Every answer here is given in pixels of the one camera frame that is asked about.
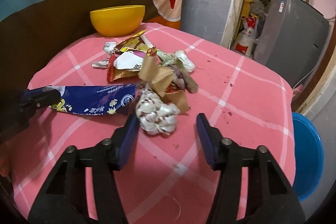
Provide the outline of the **red yellow snack wrapper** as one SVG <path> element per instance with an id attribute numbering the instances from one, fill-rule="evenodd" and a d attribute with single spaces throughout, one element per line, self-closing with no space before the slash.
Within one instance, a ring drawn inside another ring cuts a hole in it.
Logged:
<path id="1" fill-rule="evenodd" d="M 146 56 L 156 56 L 157 47 L 145 36 L 146 30 L 134 34 L 117 44 L 108 61 L 106 80 L 135 77 L 140 72 Z"/>

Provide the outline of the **blue snack wrapper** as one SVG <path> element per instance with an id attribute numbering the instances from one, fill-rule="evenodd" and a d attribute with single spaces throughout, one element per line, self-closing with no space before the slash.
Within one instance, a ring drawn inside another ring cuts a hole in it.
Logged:
<path id="1" fill-rule="evenodd" d="M 52 110 L 75 115 L 127 114 L 135 99 L 136 84 L 108 86 L 47 86 L 43 90 L 57 90 L 60 101 Z"/>

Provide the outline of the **grey washing machine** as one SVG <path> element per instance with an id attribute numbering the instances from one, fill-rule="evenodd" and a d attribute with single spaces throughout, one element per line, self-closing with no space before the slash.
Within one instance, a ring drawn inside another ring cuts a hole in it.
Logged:
<path id="1" fill-rule="evenodd" d="M 313 71 L 328 32 L 327 19 L 303 0 L 270 0 L 254 61 L 295 88 Z"/>

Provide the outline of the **white red wrapper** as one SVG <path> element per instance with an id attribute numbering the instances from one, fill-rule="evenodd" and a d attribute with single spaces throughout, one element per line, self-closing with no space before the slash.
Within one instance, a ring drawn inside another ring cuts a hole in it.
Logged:
<path id="1" fill-rule="evenodd" d="M 135 114 L 141 128 L 149 135 L 170 135 L 177 128 L 180 113 L 175 104 L 164 103 L 157 93 L 142 89 L 137 97 Z"/>

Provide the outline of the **small silver wrapper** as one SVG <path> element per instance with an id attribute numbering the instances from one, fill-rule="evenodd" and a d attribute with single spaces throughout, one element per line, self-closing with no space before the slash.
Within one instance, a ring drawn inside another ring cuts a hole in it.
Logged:
<path id="1" fill-rule="evenodd" d="M 106 53 L 106 58 L 101 61 L 94 61 L 91 65 L 93 68 L 106 69 L 109 65 L 109 59 L 114 55 L 114 48 L 117 45 L 116 42 L 106 42 L 104 44 L 104 52 Z"/>

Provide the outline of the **red white rice bag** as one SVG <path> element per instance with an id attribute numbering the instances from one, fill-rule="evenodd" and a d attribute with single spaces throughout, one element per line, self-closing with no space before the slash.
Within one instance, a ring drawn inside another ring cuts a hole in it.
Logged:
<path id="1" fill-rule="evenodd" d="M 252 15 L 247 18 L 244 17 L 241 22 L 243 29 L 236 36 L 232 49 L 250 57 L 253 44 L 256 40 L 259 17 L 256 15 Z"/>

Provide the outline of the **brown paper scrap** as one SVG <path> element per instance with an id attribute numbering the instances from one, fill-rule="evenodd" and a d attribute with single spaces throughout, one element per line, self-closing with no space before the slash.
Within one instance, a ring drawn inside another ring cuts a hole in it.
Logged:
<path id="1" fill-rule="evenodd" d="M 175 79 L 174 71 L 163 65 L 158 65 L 156 57 L 144 57 L 138 78 L 149 84 L 150 89 L 157 93 L 164 103 L 175 104 L 180 113 L 190 110 L 185 91 L 171 87 Z"/>

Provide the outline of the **yellow plastic bowl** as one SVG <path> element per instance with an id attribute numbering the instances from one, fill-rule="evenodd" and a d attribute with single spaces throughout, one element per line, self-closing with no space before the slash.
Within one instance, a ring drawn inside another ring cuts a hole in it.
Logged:
<path id="1" fill-rule="evenodd" d="M 131 34 L 142 23 L 144 15 L 144 5 L 115 6 L 89 12 L 94 29 L 106 37 Z"/>

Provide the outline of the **white green tissue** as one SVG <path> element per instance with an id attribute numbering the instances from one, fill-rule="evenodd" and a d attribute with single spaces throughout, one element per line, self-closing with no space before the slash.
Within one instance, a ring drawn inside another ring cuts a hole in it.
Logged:
<path id="1" fill-rule="evenodd" d="M 173 70 L 173 87 L 175 89 L 186 89 L 189 93 L 196 93 L 198 91 L 198 85 L 191 77 L 195 65 L 187 57 L 185 51 L 178 50 L 175 53 L 165 53 L 157 50 L 157 56 L 161 61 L 161 65 Z"/>

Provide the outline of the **white paper scrap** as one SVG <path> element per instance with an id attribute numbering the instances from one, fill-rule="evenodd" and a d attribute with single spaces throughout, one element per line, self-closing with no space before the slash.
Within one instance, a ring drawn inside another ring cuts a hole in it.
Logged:
<path id="1" fill-rule="evenodd" d="M 124 52 L 113 62 L 113 66 L 119 70 L 140 71 L 143 58 L 135 55 L 133 52 Z"/>

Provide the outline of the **blue plastic bucket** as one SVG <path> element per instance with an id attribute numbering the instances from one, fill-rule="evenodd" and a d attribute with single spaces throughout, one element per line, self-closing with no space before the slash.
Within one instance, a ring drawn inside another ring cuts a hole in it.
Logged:
<path id="1" fill-rule="evenodd" d="M 322 173 L 324 151 L 321 137 L 305 116 L 293 113 L 295 177 L 293 189 L 300 201 L 316 190 Z"/>

